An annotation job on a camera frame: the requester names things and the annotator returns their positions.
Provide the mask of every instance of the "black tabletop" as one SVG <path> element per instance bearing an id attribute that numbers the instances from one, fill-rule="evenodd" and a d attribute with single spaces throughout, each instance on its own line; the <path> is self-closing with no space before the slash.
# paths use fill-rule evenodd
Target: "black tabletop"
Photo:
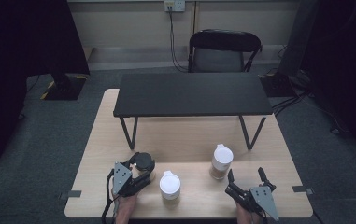
<path id="1" fill-rule="evenodd" d="M 270 115 L 251 73 L 123 75 L 114 117 Z"/>

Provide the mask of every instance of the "white lid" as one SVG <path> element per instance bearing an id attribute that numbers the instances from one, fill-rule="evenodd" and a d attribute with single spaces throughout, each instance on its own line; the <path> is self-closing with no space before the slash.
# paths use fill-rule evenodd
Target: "white lid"
<path id="1" fill-rule="evenodd" d="M 216 148 L 213 155 L 216 161 L 222 164 L 230 163 L 234 158 L 233 152 L 230 150 L 230 148 L 225 147 L 223 144 L 218 144 L 218 147 Z"/>
<path id="2" fill-rule="evenodd" d="M 180 179 L 170 171 L 165 171 L 160 180 L 160 188 L 164 193 L 173 194 L 180 188 Z"/>

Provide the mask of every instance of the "person's hand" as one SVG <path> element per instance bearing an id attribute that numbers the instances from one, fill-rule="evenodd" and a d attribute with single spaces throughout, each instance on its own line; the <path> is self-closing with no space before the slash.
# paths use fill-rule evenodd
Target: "person's hand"
<path id="1" fill-rule="evenodd" d="M 126 198 L 117 197 L 116 195 L 113 194 L 113 199 L 119 202 L 119 208 L 117 209 L 116 212 L 115 224 L 128 224 L 129 218 L 131 217 L 131 214 L 135 210 L 138 193 Z"/>
<path id="2" fill-rule="evenodd" d="M 239 203 L 236 204 L 236 221 L 238 224 L 259 224 L 261 217 L 256 213 L 250 213 L 247 209 L 243 208 Z"/>

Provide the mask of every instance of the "beige wall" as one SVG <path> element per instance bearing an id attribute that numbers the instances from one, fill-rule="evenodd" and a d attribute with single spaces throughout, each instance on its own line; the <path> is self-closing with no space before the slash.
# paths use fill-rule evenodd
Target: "beige wall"
<path id="1" fill-rule="evenodd" d="M 175 46 L 187 46 L 192 25 L 256 34 L 264 45 L 288 42 L 298 1 L 186 2 L 173 13 Z M 164 2 L 73 3 L 69 6 L 84 47 L 170 46 L 170 20 Z"/>

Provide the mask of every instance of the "chair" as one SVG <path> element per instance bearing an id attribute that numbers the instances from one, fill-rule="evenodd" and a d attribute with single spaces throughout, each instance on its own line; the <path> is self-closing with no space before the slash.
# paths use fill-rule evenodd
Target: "chair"
<path id="1" fill-rule="evenodd" d="M 261 46 L 260 39 L 247 32 L 197 32 L 190 38 L 188 72 L 248 72 Z M 244 53 L 251 53 L 246 63 Z"/>

